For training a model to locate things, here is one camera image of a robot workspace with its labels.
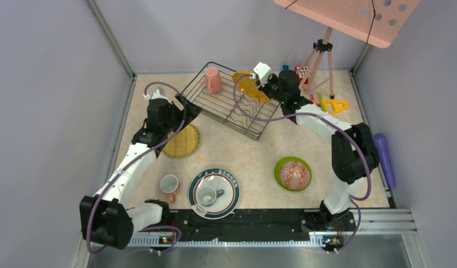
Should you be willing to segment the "dark wire dish rack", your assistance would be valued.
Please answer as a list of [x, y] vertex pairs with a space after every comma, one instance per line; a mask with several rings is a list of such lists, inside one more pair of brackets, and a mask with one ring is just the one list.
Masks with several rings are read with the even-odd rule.
[[[204, 78], [206, 70], [211, 67], [220, 72], [222, 79], [222, 90], [212, 95], [206, 89]], [[232, 75], [234, 73], [234, 69], [209, 61], [182, 90], [182, 94], [190, 102], [200, 106], [203, 115], [257, 141], [268, 124], [245, 116], [238, 106], [251, 116], [269, 119], [275, 115], [279, 104], [273, 100], [270, 102], [255, 100], [240, 90], [236, 91], [236, 98], [233, 99]]]

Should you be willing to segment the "woven bamboo round tray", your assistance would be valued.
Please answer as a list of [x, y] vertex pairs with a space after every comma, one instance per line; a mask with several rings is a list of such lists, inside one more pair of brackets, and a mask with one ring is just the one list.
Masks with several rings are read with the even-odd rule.
[[163, 148], [163, 153], [174, 159], [187, 157], [199, 147], [201, 137], [196, 126], [190, 124], [181, 130]]

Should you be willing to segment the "yellow polka dot plate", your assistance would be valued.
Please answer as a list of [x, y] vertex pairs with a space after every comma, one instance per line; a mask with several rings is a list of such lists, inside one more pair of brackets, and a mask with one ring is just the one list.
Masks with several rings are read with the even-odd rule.
[[270, 98], [268, 98], [262, 91], [258, 90], [255, 80], [251, 78], [251, 70], [236, 71], [232, 74], [232, 81], [235, 83], [244, 74], [249, 74], [249, 76], [242, 78], [237, 84], [237, 88], [256, 101], [264, 103], [270, 102]]

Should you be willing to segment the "pink mug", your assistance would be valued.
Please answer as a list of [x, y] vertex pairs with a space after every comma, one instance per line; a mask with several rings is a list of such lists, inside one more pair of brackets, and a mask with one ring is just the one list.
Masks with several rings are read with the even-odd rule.
[[204, 81], [209, 95], [218, 93], [223, 88], [221, 73], [215, 67], [209, 67], [204, 74]]

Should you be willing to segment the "red patterned bowl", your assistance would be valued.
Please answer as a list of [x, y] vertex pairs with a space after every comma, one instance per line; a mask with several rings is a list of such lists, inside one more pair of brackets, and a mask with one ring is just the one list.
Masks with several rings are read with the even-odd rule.
[[278, 177], [284, 188], [295, 192], [305, 189], [311, 182], [311, 172], [308, 166], [294, 160], [281, 165]]

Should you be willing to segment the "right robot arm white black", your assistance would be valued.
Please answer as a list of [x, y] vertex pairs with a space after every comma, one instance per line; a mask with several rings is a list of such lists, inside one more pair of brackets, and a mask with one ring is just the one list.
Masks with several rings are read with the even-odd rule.
[[369, 126], [341, 121], [302, 96], [293, 70], [279, 74], [256, 71], [253, 78], [258, 91], [280, 103], [284, 119], [313, 131], [330, 144], [336, 178], [320, 204], [316, 220], [324, 229], [334, 230], [347, 215], [351, 201], [366, 200], [371, 194], [371, 173], [379, 165], [379, 154]]

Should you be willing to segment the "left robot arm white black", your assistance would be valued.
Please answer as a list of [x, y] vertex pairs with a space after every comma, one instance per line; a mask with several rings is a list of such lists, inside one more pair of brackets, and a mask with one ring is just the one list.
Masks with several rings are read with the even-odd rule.
[[146, 96], [149, 101], [146, 118], [134, 134], [125, 158], [100, 190], [80, 201], [82, 236], [88, 244], [124, 249], [134, 233], [150, 226], [158, 231], [170, 226], [168, 203], [155, 199], [137, 207], [128, 203], [144, 172], [168, 142], [169, 135], [188, 126], [202, 111], [183, 95], [175, 97], [182, 109], [159, 93]]

